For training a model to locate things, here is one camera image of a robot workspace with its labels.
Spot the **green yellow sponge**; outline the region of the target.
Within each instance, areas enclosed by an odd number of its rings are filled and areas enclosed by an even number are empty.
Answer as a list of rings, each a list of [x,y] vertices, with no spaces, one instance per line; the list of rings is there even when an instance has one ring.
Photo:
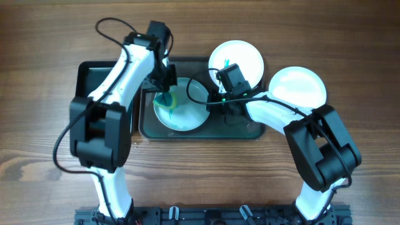
[[[155,95],[153,104],[163,109],[175,109],[178,102],[173,92],[160,92]]]

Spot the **light blue plate stained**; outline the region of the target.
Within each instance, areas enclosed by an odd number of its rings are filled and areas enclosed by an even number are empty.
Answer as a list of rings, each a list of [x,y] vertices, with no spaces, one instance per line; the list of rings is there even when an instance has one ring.
[[[166,109],[154,105],[154,112],[159,121],[175,131],[190,131],[202,125],[210,115],[206,105],[191,101],[186,94],[188,77],[179,77],[177,86],[171,86],[170,92],[175,95],[177,106]]]

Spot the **white plate top stained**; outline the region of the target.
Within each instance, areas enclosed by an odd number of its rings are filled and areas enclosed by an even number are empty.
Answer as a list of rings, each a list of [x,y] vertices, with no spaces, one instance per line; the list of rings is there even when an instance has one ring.
[[[261,53],[248,42],[240,40],[220,44],[211,54],[208,67],[223,69],[237,64],[251,88],[255,88],[264,73],[264,61]]]

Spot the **white plate stained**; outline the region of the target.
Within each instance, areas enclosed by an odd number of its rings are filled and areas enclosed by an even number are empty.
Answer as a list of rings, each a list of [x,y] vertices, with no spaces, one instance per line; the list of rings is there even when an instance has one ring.
[[[220,44],[211,54],[208,67],[223,69],[237,64],[251,88],[255,88],[264,73],[264,61],[261,53],[248,42],[240,40]]]
[[[306,108],[318,108],[327,101],[326,87],[321,78],[310,69],[286,67],[271,79],[268,91],[287,103]]]

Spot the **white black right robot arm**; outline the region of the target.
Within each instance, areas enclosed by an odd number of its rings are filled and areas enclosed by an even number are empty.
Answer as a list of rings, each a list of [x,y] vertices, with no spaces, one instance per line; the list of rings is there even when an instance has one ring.
[[[305,67],[286,67],[261,91],[250,87],[237,64],[213,72],[226,91],[222,105],[239,106],[250,120],[286,137],[304,181],[294,202],[302,223],[324,219],[337,191],[351,186],[362,157],[339,114],[326,103],[321,78]]]

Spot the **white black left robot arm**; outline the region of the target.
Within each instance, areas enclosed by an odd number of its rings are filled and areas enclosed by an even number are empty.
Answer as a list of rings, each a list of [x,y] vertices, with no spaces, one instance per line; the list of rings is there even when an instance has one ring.
[[[99,206],[78,209],[75,224],[139,224],[126,184],[124,164],[131,150],[133,100],[139,90],[168,93],[177,84],[168,64],[171,30],[151,21],[146,33],[130,32],[119,43],[121,55],[104,81],[70,103],[71,154],[95,183]]]

